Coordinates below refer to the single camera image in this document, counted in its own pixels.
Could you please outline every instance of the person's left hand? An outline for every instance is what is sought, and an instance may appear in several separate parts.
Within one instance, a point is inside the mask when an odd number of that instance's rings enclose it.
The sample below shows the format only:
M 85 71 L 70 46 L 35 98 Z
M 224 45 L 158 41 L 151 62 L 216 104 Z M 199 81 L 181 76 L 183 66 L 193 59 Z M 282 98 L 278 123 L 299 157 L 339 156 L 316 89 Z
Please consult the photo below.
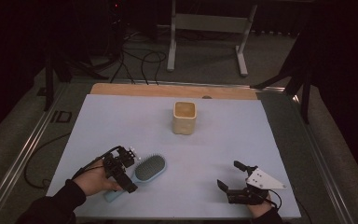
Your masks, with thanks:
M 78 184 L 86 196 L 96 194 L 102 190 L 122 190 L 122 187 L 117 182 L 106 179 L 103 160 L 92 164 L 82 175 L 75 178 L 74 182 Z

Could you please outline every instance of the yellow container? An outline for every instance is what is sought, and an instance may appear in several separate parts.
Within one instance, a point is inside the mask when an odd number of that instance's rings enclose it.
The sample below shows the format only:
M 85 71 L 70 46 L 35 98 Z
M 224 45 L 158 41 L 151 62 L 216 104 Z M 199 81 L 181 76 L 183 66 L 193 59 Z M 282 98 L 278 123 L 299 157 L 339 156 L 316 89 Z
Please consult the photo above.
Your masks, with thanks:
M 175 102 L 172 130 L 179 134 L 192 134 L 196 126 L 197 108 L 192 102 Z

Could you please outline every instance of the table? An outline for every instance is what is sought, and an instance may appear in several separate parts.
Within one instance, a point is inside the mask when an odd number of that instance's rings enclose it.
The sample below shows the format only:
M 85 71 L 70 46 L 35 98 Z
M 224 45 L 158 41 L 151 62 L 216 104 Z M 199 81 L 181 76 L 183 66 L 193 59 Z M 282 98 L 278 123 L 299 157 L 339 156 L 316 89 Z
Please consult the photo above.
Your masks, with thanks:
M 219 178 L 233 189 L 244 187 L 245 176 L 233 167 L 235 160 L 259 165 L 282 181 L 288 189 L 277 190 L 283 200 L 280 214 L 285 218 L 300 217 L 264 109 L 256 100 L 254 91 L 96 84 L 90 93 L 62 154 L 48 195 L 54 194 L 79 164 L 86 164 L 117 145 L 131 145 L 141 157 L 163 154 L 167 170 L 147 185 L 139 185 L 133 194 L 125 193 L 112 203 L 107 203 L 102 194 L 89 197 L 76 209 L 78 217 L 249 218 L 251 215 L 244 205 L 228 204 L 225 193 L 216 186 Z M 170 130 L 173 102 L 178 100 L 190 100 L 198 106 L 198 124 L 192 135 L 177 135 Z
M 243 49 L 252 27 L 257 5 L 253 4 L 248 18 L 232 18 L 208 15 L 193 15 L 176 13 L 176 0 L 172 0 L 172 17 L 171 17 L 171 44 L 168 54 L 167 70 L 173 71 L 175 66 L 176 29 L 198 30 L 198 31 L 216 31 L 243 34 L 243 39 L 239 46 L 236 46 L 236 55 L 240 67 L 240 75 L 248 76 Z

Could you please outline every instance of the hairbrush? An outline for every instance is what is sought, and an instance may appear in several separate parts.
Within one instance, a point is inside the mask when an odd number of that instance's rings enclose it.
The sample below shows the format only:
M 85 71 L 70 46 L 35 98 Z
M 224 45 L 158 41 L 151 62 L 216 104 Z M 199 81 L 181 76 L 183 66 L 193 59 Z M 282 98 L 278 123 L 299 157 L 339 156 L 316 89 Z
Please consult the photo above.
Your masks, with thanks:
M 132 174 L 131 181 L 133 183 L 147 183 L 152 181 L 158 175 L 165 171 L 167 164 L 165 159 L 160 154 L 153 154 L 146 159 L 143 159 L 135 168 Z M 107 202 L 111 203 L 115 198 L 124 193 L 125 190 L 110 190 L 103 196 Z

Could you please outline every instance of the gray carpet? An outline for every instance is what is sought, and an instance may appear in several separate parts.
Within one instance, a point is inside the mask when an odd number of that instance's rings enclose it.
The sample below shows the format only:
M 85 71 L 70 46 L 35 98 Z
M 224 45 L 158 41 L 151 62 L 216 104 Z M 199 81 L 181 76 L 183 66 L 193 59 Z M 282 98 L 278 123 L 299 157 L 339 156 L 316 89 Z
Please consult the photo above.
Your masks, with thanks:
M 171 73 L 167 72 L 166 60 L 161 63 L 157 78 L 160 85 L 171 82 L 209 85 L 257 84 L 279 72 L 287 53 L 295 42 L 293 38 L 281 35 L 251 35 L 245 48 L 245 60 L 250 75 L 244 78 L 238 75 L 239 68 L 233 48 L 241 40 L 240 36 L 231 35 L 229 38 L 219 41 L 194 41 L 188 40 L 193 34 L 183 35 L 186 35 L 186 38 L 182 37 L 177 43 L 175 70 Z M 153 42 L 143 36 L 135 35 L 126 43 L 125 50 L 143 58 L 147 53 L 143 49 L 158 50 L 168 54 L 168 47 L 167 36 L 161 36 L 159 41 Z M 125 54 L 124 57 L 128 73 L 122 68 L 114 82 L 129 82 L 128 74 L 130 74 L 136 83 L 145 83 L 141 72 L 142 62 L 128 54 Z M 158 57 L 153 54 L 147 57 L 147 60 L 157 59 Z M 96 63 L 102 61 L 97 58 L 94 60 Z M 118 63 L 114 64 L 109 69 L 102 71 L 101 74 L 111 77 L 118 67 Z M 158 64 L 146 63 L 143 69 L 147 80 L 153 82 Z M 45 99 L 36 96 L 39 88 L 44 86 L 43 78 L 44 72 L 42 71 L 35 78 L 34 88 L 21 99 L 0 125 L 0 183 L 43 115 Z M 65 88 L 54 106 L 54 111 L 72 112 L 73 116 L 68 123 L 49 123 L 38 146 L 72 130 L 84 97 L 90 92 L 92 84 L 96 82 L 101 82 L 101 80 L 76 73 L 70 84 L 57 83 L 56 87 L 63 85 Z M 286 82 L 287 80 L 283 80 L 274 86 L 284 87 Z M 291 223 L 310 223 L 306 211 L 313 223 L 342 222 L 332 203 L 330 192 L 325 187 L 326 183 L 321 177 L 321 171 L 316 165 L 312 154 L 312 150 L 315 148 L 313 143 L 316 143 L 316 147 L 322 151 L 324 158 L 331 164 L 328 168 L 339 185 L 353 223 L 358 223 L 358 168 L 334 121 L 326 111 L 317 90 L 312 89 L 311 92 L 310 125 L 304 125 L 301 121 L 296 111 L 296 105 L 293 104 L 290 97 L 270 91 L 260 92 L 258 97 L 266 109 L 268 121 L 294 187 L 295 195 L 301 203 L 299 203 L 299 207 L 302 218 L 290 220 Z M 313 133 L 312 137 L 309 136 L 309 130 Z M 32 183 L 41 186 L 44 178 L 51 179 L 53 177 L 66 141 L 67 137 L 54 141 L 35 154 L 28 167 L 28 176 Z M 357 182 L 353 183 L 348 176 L 356 176 Z M 13 223 L 33 200 L 44 196 L 46 192 L 45 189 L 31 188 L 21 174 L 6 202 L 3 203 L 0 211 L 0 223 Z

